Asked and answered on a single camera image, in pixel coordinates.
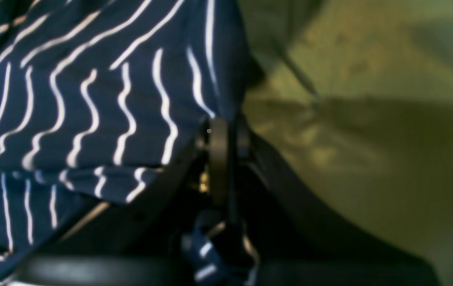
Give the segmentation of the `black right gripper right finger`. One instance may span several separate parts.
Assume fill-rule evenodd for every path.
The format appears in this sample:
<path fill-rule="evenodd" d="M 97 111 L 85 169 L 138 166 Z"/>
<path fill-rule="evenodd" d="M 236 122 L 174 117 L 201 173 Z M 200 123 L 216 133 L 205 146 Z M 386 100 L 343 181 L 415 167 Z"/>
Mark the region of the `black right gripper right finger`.
<path fill-rule="evenodd" d="M 424 259 L 326 205 L 243 116 L 234 124 L 237 195 L 261 257 L 258 286 L 438 286 Z"/>

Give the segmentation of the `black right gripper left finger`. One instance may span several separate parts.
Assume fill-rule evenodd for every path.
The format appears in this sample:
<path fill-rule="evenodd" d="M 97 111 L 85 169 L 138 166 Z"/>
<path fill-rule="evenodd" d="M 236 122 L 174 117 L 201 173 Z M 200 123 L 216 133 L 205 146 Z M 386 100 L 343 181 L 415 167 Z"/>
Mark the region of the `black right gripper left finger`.
<path fill-rule="evenodd" d="M 223 216 L 230 127 L 204 121 L 193 141 L 125 206 L 94 208 L 22 262 L 11 286 L 194 286 L 187 255 L 201 211 Z"/>

